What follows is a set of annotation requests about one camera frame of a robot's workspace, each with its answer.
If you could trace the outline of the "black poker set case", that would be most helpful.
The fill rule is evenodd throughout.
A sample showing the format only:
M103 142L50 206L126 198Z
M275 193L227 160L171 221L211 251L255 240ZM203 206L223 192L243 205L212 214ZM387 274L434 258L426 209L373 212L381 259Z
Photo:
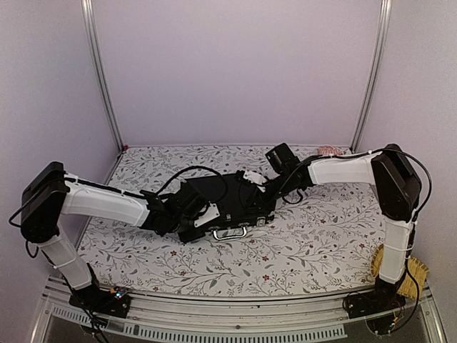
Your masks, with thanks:
M257 189L248 182L240 182L235 173L186 179L181 182L178 195L186 196L187 204L182 206L184 217L193 220L204 214L210 203L216 204L220 216L201 228L215 239L224 240L219 232L233 230L227 239L244 237L249 227L263 227L273 221L275 207L262 211L246 209L246 200Z

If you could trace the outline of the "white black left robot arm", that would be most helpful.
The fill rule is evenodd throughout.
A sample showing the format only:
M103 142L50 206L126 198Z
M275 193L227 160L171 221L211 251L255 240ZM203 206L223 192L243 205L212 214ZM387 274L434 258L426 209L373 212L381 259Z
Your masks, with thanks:
M106 304L106 295L91 267L59 230L63 214L123 222L159 236L184 229L201 237L201 226L219 216L217 202L228 194L224 177L214 172L218 196L207 199L182 184L176 193L141 191L138 194L81 179L65 172L61 162L50 163L23 191L22 205L8 223L20 229L65 277L70 289L91 310Z

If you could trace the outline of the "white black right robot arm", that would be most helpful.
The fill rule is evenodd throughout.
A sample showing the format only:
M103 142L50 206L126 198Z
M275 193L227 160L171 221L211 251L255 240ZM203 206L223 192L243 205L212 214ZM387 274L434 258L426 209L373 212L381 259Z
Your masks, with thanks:
M277 176L274 179L243 171L242 180L258 187L260 200L269 205L298 189L324 184L364 183L373 186L385 225L383 257L376 277L376 291L369 305L385 311L397 298L401 284L411 276L408 261L416 225L426 205L421 200L422 181L415 165L422 163L397 144L349 155L316 154L300 160L285 143L266 155Z

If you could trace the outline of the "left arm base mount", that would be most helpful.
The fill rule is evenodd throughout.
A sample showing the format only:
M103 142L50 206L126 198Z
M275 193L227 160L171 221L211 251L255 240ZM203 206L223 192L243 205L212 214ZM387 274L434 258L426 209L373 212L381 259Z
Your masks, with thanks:
M91 285L83 289L74 290L69 304L96 314L105 314L125 319L130 309L132 298L129 295L118 295L115 291L105 291Z

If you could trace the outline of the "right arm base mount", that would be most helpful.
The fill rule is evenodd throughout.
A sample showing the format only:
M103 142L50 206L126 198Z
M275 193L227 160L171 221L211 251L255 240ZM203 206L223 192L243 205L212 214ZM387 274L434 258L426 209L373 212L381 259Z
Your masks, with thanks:
M378 336L388 335L403 318L406 298L402 295L388 297L372 290L351 292L342 301L350 319L364 318L368 330Z

